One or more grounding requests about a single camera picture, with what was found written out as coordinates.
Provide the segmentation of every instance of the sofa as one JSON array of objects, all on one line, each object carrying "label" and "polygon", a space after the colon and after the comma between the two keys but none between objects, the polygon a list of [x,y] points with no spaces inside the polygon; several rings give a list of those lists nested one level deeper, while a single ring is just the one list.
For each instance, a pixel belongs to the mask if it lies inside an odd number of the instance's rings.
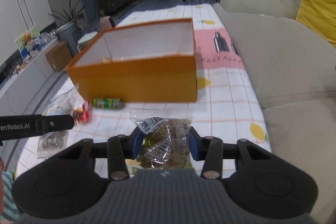
[{"label": "sofa", "polygon": [[295,21],[301,0],[220,0],[255,90],[272,152],[318,185],[311,216],[336,222],[336,48]]}]

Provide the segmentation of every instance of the lemon print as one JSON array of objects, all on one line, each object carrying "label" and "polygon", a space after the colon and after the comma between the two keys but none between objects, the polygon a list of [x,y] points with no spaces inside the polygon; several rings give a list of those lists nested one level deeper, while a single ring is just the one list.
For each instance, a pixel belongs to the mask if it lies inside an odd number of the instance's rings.
[{"label": "lemon print", "polygon": [[203,77],[197,77],[197,89],[204,89],[206,86],[210,85],[210,81]]},{"label": "lemon print", "polygon": [[215,22],[213,20],[200,20],[201,23],[207,24],[207,25],[214,25]]},{"label": "lemon print", "polygon": [[253,135],[253,137],[256,139],[265,141],[265,142],[268,141],[268,135],[265,134],[265,132],[259,125],[252,123],[250,125],[250,132]]}]

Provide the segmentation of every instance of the tablecloth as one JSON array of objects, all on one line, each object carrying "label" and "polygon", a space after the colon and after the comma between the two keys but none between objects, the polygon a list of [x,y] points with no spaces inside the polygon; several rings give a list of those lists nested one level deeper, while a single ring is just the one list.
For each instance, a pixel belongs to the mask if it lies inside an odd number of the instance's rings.
[{"label": "tablecloth", "polygon": [[[129,119],[130,108],[188,108],[193,114],[192,126],[201,136],[216,136],[225,143],[236,143],[238,139],[245,138],[271,151],[263,113],[249,77],[239,55],[232,55],[235,52],[234,44],[211,5],[178,5],[169,9],[133,12],[118,26],[191,17],[197,53],[197,102],[128,103],[122,110],[92,109],[89,122],[70,130],[67,146],[84,138],[105,142],[114,135],[129,135],[135,128]],[[218,48],[214,34],[225,39],[227,48]],[[57,95],[72,87],[73,83],[68,79]],[[78,95],[75,107],[80,107],[83,102]],[[19,158],[17,176],[43,161],[37,158],[37,145],[38,137],[28,139]],[[192,164],[200,173],[203,162],[192,160]],[[95,171],[107,178],[107,160],[97,159]],[[223,177],[229,177],[234,172],[234,160],[223,160]]]}]

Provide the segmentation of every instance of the orange box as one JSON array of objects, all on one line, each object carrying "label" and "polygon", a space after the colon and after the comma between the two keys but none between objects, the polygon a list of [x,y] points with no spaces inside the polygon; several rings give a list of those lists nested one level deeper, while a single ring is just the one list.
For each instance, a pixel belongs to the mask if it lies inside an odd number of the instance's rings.
[{"label": "orange box", "polygon": [[100,32],[66,67],[85,100],[195,102],[195,39],[191,18]]}]

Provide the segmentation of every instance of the yellow pillow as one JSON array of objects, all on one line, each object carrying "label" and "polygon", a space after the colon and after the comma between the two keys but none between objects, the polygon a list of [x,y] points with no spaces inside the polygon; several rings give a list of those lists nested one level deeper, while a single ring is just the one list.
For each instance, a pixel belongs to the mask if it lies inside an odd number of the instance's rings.
[{"label": "yellow pillow", "polygon": [[301,0],[296,21],[336,47],[336,0]]}]

